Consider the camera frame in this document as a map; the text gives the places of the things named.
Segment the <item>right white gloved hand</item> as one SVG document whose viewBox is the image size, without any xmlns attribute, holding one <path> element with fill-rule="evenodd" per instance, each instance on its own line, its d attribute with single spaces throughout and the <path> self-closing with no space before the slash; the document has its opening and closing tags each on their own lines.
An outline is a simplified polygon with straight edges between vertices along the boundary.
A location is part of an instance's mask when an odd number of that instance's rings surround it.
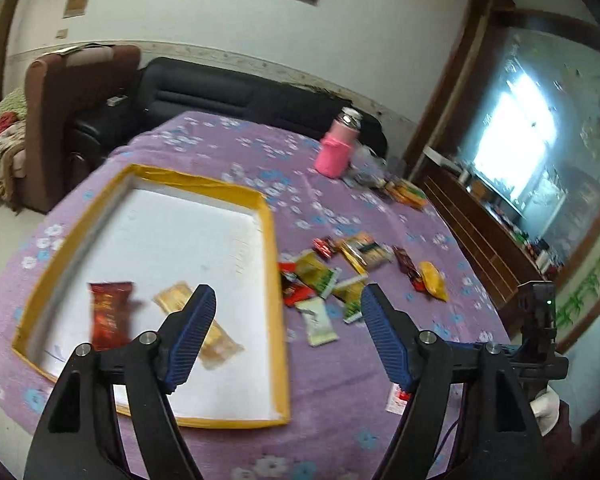
<svg viewBox="0 0 600 480">
<path fill-rule="evenodd" d="M 547 436 L 559 420 L 560 399 L 556 391 L 547 386 L 530 402 L 531 410 L 542 437 Z"/>
</svg>

